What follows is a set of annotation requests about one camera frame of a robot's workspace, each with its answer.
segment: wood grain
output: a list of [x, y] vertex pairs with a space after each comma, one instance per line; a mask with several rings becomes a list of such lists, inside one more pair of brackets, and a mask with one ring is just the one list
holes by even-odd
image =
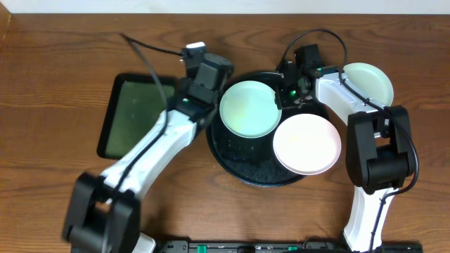
[[[383, 240], [418, 241], [428, 253], [450, 248], [449, 16], [14, 15], [0, 56], [0, 251], [68, 252], [60, 232], [73, 183], [112, 163], [95, 150], [113, 80], [146, 72], [117, 33], [175, 50], [204, 41], [242, 74], [273, 70], [287, 43], [315, 27], [342, 36], [351, 62], [385, 71], [394, 104], [409, 110], [420, 178], [392, 203]], [[327, 63], [342, 60], [334, 38], [310, 34], [299, 45], [308, 43]], [[174, 56], [148, 57], [160, 74], [184, 73]], [[258, 188], [227, 174], [201, 134], [150, 189], [142, 227], [192, 240], [336, 238], [352, 198], [344, 155], [324, 174]]]
[[5, 6], [0, 3], [0, 52], [1, 52], [1, 48], [3, 46], [3, 41], [6, 38], [6, 31], [8, 30], [10, 19], [11, 19], [11, 14], [5, 8]]

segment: white plate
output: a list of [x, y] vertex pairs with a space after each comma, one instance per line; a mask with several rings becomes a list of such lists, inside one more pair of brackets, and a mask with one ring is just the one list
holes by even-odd
[[274, 152], [290, 171], [315, 175], [330, 169], [338, 160], [341, 141], [336, 128], [317, 115], [295, 115], [277, 128]]
[[245, 138], [258, 138], [273, 131], [281, 118], [275, 104], [275, 91], [257, 81], [244, 81], [228, 89], [220, 101], [222, 122], [231, 132]]
[[391, 106], [394, 89], [387, 75], [379, 68], [367, 63], [351, 63], [344, 66], [344, 71], [352, 83], [367, 96]]

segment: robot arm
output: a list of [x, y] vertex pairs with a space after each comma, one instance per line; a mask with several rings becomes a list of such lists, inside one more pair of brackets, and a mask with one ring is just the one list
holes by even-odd
[[[346, 74], [342, 74], [342, 78], [347, 78]], [[351, 80], [346, 81], [354, 91], [364, 97], [368, 97], [364, 92], [359, 90]], [[339, 74], [326, 74], [316, 81], [316, 97], [317, 100], [327, 105], [336, 115], [348, 125], [350, 115], [357, 112], [376, 113], [377, 110], [365, 104], [361, 99], [357, 98], [352, 92], [346, 89], [340, 83]], [[372, 103], [383, 108], [385, 105], [378, 101], [371, 100]], [[380, 132], [374, 133], [374, 138], [381, 137]], [[380, 199], [383, 195], [396, 191], [393, 187], [375, 190], [373, 194], [368, 194], [362, 187], [354, 187], [354, 198], [352, 204], [352, 213], [350, 214], [349, 223], [344, 229], [344, 238], [347, 245], [353, 252], [367, 252], [370, 247], [371, 233], [376, 220], [378, 208], [380, 207]], [[392, 197], [386, 200], [385, 208], [380, 217], [380, 223], [375, 232], [373, 249], [381, 246], [381, 230], [386, 219], [387, 210], [392, 201]]]
[[[100, 176], [83, 173], [75, 182], [63, 238], [82, 252], [153, 251], [155, 241], [139, 232], [141, 198], [170, 160], [210, 124], [217, 113], [217, 99], [233, 73], [233, 65], [207, 53], [202, 42], [190, 44], [182, 52], [186, 78], [180, 80], [178, 96], [167, 106], [168, 113], [162, 112], [146, 136]], [[165, 132], [149, 146], [166, 120]], [[115, 192], [127, 168], [131, 170]], [[102, 211], [101, 203], [113, 198], [114, 207]]]
[[[295, 61], [285, 62], [281, 68], [285, 85], [299, 94], [300, 101], [309, 97], [327, 105], [347, 125], [346, 165], [355, 192], [352, 213], [343, 234], [353, 252], [367, 252], [380, 200], [398, 191], [405, 178], [416, 169], [408, 140], [399, 134], [401, 127], [411, 135], [408, 112], [401, 106], [390, 107], [392, 120], [389, 120], [377, 108], [362, 101], [361, 98], [369, 96], [358, 89], [345, 73], [341, 73], [346, 84], [343, 85], [336, 67], [324, 67], [316, 44], [297, 49]], [[370, 102], [383, 110], [386, 108], [373, 99]], [[375, 138], [390, 138], [390, 144], [377, 147]], [[392, 197], [385, 200], [385, 208], [380, 213], [373, 249], [381, 246], [381, 230], [391, 201]]]
[[[125, 168], [161, 131], [165, 117], [165, 112], [161, 112], [155, 126], [142, 140], [121, 160], [100, 174], [105, 177], [103, 182], [105, 185], [114, 188], [118, 184]], [[189, 116], [177, 110], [169, 112], [168, 120], [169, 125], [165, 134], [133, 166], [120, 188], [121, 192], [131, 190], [138, 199], [142, 199], [170, 160], [191, 144], [197, 131], [197, 124], [192, 122]]]

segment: black round tray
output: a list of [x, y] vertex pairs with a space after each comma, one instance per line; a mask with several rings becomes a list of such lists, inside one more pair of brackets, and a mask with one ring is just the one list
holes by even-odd
[[[283, 79], [275, 72], [257, 72], [237, 78], [227, 88], [238, 82], [255, 80], [275, 87], [283, 85]], [[301, 108], [283, 110], [281, 120], [302, 113], [319, 115], [328, 119], [325, 106], [308, 100]], [[272, 142], [276, 128], [260, 138], [243, 138], [229, 131], [217, 113], [206, 129], [211, 152], [220, 165], [238, 179], [256, 186], [285, 186], [303, 179], [286, 169], [276, 158]]]

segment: black tablet bezel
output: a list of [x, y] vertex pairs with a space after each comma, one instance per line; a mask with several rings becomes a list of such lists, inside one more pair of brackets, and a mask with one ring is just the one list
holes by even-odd
[[[164, 86], [173, 86], [175, 88], [176, 93], [176, 77], [168, 77], [168, 76], [158, 76], [158, 79], [161, 81], [161, 84]], [[149, 85], [154, 85], [153, 78], [150, 75], [146, 74], [136, 74], [136, 73], [122, 73], [118, 74], [114, 79], [114, 84], [112, 86], [110, 101], [108, 103], [108, 108], [106, 109], [105, 120], [103, 121], [103, 126], [100, 133], [100, 138], [98, 140], [97, 145], [97, 155], [106, 159], [114, 159], [118, 160], [122, 157], [116, 156], [107, 156], [105, 154], [106, 146], [108, 144], [108, 140], [110, 137], [111, 126], [113, 124], [114, 115], [117, 107], [117, 102], [119, 101], [120, 91], [122, 90], [122, 85], [125, 82], [138, 82]]]

